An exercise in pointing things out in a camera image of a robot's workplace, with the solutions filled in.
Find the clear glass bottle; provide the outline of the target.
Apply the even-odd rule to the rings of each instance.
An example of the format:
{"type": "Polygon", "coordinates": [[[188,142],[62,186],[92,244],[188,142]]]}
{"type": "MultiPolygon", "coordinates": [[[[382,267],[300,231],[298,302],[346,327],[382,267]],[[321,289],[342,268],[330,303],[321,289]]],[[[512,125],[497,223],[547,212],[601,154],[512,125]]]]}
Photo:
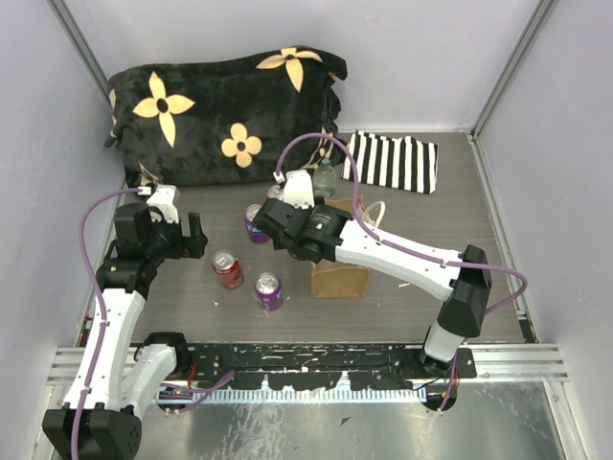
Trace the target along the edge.
{"type": "Polygon", "coordinates": [[[329,158],[323,158],[312,176],[313,194],[333,198],[337,185],[337,172],[329,158]]]}

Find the brown canvas tote bag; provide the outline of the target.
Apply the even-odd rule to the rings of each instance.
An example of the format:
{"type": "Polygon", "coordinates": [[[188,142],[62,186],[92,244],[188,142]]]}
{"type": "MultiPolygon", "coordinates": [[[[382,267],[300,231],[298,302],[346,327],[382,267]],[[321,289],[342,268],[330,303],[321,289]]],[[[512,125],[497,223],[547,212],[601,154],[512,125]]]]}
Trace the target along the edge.
{"type": "MultiPolygon", "coordinates": [[[[363,220],[378,227],[385,215],[385,202],[379,200],[365,206],[361,195],[357,204],[363,220]]],[[[365,266],[322,260],[319,264],[311,265],[310,296],[319,299],[364,297],[369,277],[370,271],[365,266]]]]}

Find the red Coca-Cola can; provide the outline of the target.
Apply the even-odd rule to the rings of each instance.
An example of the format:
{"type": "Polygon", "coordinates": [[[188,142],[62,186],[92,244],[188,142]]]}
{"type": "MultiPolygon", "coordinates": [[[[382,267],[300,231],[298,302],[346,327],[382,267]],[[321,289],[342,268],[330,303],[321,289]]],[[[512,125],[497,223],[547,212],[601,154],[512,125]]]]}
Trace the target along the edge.
{"type": "Polygon", "coordinates": [[[284,201],[284,188],[281,185],[271,186],[266,193],[267,199],[278,199],[284,201]]]}

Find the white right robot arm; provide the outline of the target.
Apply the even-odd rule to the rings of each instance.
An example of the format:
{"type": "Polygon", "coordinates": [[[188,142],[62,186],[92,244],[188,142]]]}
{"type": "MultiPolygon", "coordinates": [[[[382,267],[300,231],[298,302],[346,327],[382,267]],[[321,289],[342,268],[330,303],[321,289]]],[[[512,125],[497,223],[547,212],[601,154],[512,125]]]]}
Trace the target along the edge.
{"type": "Polygon", "coordinates": [[[268,198],[254,224],[275,249],[296,260],[361,265],[398,278],[443,302],[420,350],[430,377],[446,377],[462,342],[480,335],[492,286],[485,251],[462,252],[409,241],[366,224],[351,213],[319,203],[296,208],[268,198]]]}

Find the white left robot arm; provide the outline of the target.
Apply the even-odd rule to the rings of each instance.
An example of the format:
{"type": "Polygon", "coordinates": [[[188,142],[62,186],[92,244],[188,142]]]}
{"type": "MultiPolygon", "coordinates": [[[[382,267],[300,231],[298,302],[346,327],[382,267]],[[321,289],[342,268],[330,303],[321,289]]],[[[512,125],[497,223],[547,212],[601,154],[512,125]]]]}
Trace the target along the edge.
{"type": "Polygon", "coordinates": [[[204,255],[199,214],[188,215],[188,235],[172,204],[124,204],[113,223],[115,238],[95,273],[96,307],[79,369],[61,407],[47,410],[42,422],[63,459],[134,458],[143,410],[166,378],[183,379],[192,368],[185,336],[173,332],[151,333],[135,367],[125,364],[161,263],[204,255]]]}

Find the purple Fanta can rear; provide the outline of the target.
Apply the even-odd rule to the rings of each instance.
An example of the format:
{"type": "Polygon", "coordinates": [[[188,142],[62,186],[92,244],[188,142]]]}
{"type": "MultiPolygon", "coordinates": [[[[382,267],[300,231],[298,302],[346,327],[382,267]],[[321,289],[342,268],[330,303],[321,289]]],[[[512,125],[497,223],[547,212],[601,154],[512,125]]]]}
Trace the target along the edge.
{"type": "Polygon", "coordinates": [[[269,237],[258,229],[254,224],[255,216],[261,209],[260,204],[251,204],[247,207],[244,213],[244,223],[247,230],[248,238],[251,242],[257,244],[267,243],[269,237]]]}

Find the purple fanta can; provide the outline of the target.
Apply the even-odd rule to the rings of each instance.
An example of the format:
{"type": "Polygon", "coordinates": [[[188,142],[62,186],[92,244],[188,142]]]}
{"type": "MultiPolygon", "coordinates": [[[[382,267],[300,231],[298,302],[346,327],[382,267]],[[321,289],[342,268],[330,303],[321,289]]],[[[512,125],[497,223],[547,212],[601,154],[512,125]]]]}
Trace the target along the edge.
{"type": "Polygon", "coordinates": [[[257,244],[267,243],[269,237],[258,229],[254,224],[255,216],[261,209],[260,204],[251,204],[247,207],[244,213],[244,223],[247,230],[248,238],[251,242],[257,244]]]}
{"type": "Polygon", "coordinates": [[[261,306],[266,311],[276,311],[283,305],[282,284],[274,273],[261,273],[255,280],[254,291],[261,306]]]}

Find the red soda can front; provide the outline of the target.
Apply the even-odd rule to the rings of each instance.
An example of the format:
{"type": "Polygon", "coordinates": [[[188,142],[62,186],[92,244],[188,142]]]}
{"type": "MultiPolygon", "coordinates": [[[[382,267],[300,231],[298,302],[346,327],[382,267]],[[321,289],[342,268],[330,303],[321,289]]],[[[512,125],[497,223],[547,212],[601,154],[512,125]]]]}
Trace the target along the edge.
{"type": "Polygon", "coordinates": [[[212,268],[224,288],[238,288],[243,282],[244,276],[238,258],[228,250],[219,250],[215,253],[212,268]]]}

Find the purple Fanta can front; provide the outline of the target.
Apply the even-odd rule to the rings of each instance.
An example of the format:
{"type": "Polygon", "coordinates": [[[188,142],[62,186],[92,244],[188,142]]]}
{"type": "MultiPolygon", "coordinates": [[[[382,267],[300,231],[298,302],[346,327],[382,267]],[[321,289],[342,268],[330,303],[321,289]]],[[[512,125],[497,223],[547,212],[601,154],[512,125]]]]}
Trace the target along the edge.
{"type": "Polygon", "coordinates": [[[276,311],[283,305],[282,284],[274,273],[261,273],[255,280],[254,291],[261,306],[266,311],[276,311]]]}

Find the black floral plush blanket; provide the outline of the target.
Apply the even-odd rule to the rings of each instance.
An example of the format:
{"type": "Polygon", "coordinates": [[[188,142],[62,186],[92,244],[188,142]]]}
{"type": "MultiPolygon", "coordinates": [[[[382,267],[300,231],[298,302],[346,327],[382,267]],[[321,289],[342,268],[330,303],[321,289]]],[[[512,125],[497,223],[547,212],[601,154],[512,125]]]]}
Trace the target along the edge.
{"type": "Polygon", "coordinates": [[[347,62],[307,46],[203,63],[128,68],[107,85],[129,187],[261,182],[278,164],[313,173],[338,163],[332,87],[347,62]]]}

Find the black white striped cloth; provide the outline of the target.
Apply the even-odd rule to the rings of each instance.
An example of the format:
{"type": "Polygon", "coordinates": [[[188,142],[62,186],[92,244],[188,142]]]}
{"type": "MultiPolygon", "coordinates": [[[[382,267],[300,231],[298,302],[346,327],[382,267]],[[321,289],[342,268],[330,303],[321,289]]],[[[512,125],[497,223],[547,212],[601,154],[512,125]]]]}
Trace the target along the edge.
{"type": "Polygon", "coordinates": [[[436,143],[357,130],[347,150],[360,183],[423,195],[436,191],[440,154],[436,143]]]}

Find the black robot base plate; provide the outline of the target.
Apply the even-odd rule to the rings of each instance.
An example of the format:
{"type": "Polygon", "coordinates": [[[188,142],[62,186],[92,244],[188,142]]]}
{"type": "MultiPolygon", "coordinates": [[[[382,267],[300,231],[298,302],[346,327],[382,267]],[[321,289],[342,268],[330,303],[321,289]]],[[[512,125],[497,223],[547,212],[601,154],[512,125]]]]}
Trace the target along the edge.
{"type": "Polygon", "coordinates": [[[206,388],[230,371],[237,390],[330,390],[349,380],[352,391],[413,389],[420,380],[441,373],[420,360],[420,346],[401,343],[191,343],[179,382],[191,376],[193,386],[206,388]]]}

